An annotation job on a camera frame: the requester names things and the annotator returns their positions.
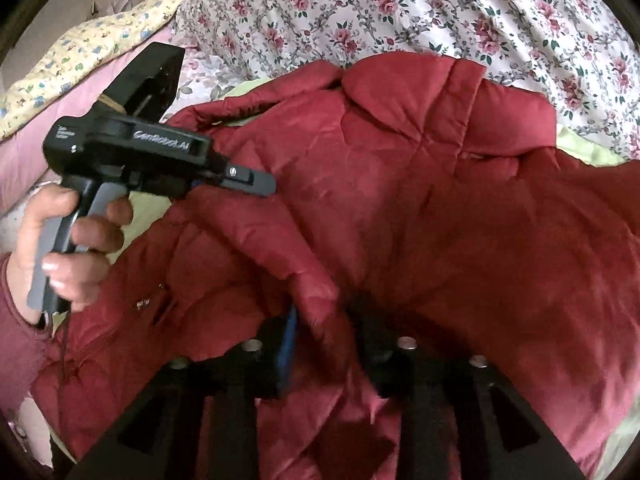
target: red puffer jacket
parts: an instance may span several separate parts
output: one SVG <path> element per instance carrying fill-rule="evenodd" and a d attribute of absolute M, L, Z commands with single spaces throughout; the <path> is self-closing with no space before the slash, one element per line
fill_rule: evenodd
<path fill-rule="evenodd" d="M 134 242 L 72 318 L 61 423 L 50 345 L 33 392 L 72 451 L 162 364 L 222 354 L 289 294 L 310 335 L 290 394 L 258 410 L 262 477 L 393 478 L 398 412 L 358 368 L 341 309 L 366 290 L 420 344 L 486 355 L 592 470 L 640 379 L 640 165 L 556 150 L 542 95 L 483 72 L 408 53 L 319 61 L 177 114 L 278 193 L 201 186 Z"/>

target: red sleeve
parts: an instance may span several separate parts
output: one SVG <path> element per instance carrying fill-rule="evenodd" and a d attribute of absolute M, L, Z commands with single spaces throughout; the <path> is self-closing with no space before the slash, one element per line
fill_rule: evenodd
<path fill-rule="evenodd" d="M 27 323 L 15 308 L 6 282 L 9 255 L 0 256 L 0 410 L 11 420 L 44 361 L 49 330 Z"/>

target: yellow patterned blanket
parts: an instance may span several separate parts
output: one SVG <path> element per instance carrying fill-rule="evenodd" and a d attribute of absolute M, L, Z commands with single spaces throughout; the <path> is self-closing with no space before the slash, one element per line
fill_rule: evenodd
<path fill-rule="evenodd" d="M 133 9 L 81 23 L 62 35 L 0 103 L 0 139 L 68 92 L 92 70 L 138 46 L 174 16 L 183 0 L 145 0 Z"/>

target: gripper handle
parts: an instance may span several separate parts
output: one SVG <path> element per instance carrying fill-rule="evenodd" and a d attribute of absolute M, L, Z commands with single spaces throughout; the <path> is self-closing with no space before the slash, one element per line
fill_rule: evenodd
<path fill-rule="evenodd" d="M 81 176 L 65 176 L 60 185 L 77 191 L 80 200 L 70 215 L 50 218 L 45 222 L 38 240 L 31 290 L 27 296 L 30 308 L 49 315 L 68 312 L 70 303 L 60 298 L 49 286 L 49 278 L 42 271 L 42 259 L 51 252 L 69 254 L 87 251 L 88 248 L 76 247 L 71 240 L 71 227 L 76 219 L 90 215 L 104 216 L 109 202 L 128 193 L 123 184 L 100 182 Z"/>

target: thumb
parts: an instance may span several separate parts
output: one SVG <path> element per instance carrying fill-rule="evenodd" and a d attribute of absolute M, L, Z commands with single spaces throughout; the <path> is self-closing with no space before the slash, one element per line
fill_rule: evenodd
<path fill-rule="evenodd" d="M 22 272 L 31 277 L 38 250 L 38 238 L 49 218 L 67 216 L 78 204 L 78 194 L 65 187 L 50 184 L 43 187 L 27 204 L 18 230 L 15 259 Z"/>

